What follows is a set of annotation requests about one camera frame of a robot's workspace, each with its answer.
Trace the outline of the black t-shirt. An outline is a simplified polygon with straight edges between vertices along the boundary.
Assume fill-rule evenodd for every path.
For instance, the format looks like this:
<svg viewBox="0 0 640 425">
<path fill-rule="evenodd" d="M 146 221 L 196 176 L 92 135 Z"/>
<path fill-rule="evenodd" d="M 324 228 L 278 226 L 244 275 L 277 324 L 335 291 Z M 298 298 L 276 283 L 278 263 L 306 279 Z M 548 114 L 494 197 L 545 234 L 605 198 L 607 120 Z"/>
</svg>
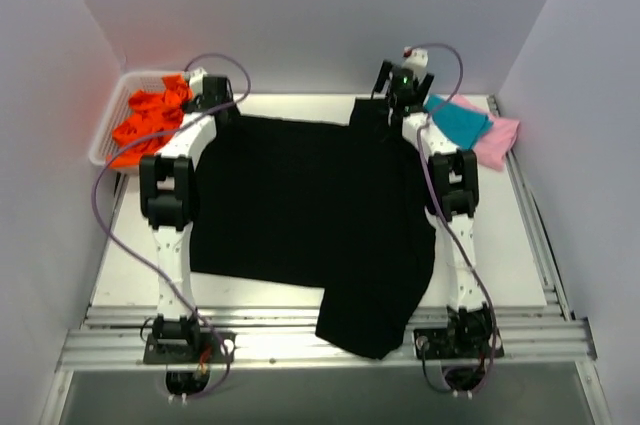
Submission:
<svg viewBox="0 0 640 425">
<path fill-rule="evenodd" d="M 380 99 L 345 125 L 240 116 L 196 169 L 194 272 L 323 290 L 315 333 L 381 360 L 431 281 L 436 233 L 416 149 Z"/>
</svg>

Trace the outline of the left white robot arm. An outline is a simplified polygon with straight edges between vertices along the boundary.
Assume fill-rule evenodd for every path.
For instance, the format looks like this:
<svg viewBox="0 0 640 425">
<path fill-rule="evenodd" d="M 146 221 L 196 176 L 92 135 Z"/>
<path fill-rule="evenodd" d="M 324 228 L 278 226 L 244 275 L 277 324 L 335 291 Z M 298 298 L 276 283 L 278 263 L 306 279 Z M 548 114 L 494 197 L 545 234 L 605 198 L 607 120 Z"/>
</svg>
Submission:
<svg viewBox="0 0 640 425">
<path fill-rule="evenodd" d="M 189 242 L 199 213 L 196 167 L 205 148 L 237 109 L 228 77 L 194 72 L 193 97 L 183 106 L 180 130 L 139 163 L 141 212 L 152 232 L 159 269 L 157 317 L 151 331 L 156 348 L 179 364 L 190 364 L 204 347 L 190 279 Z"/>
</svg>

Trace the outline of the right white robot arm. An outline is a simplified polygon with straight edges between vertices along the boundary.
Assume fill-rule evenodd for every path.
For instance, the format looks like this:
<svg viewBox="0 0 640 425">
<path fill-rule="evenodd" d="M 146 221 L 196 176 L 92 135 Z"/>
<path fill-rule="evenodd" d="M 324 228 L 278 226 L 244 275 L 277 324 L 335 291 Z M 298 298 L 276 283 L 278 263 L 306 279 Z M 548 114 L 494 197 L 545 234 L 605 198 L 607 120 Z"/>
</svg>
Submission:
<svg viewBox="0 0 640 425">
<path fill-rule="evenodd" d="M 406 58 L 401 64 L 382 62 L 371 92 L 383 94 L 389 122 L 419 153 L 431 197 L 427 218 L 436 228 L 438 246 L 448 272 L 448 324 L 444 345 L 464 358 L 485 346 L 497 347 L 495 311 L 486 286 L 476 271 L 474 225 L 479 205 L 477 158 L 454 144 L 435 123 L 436 113 L 425 109 L 433 76 L 419 78 L 426 65 Z"/>
</svg>

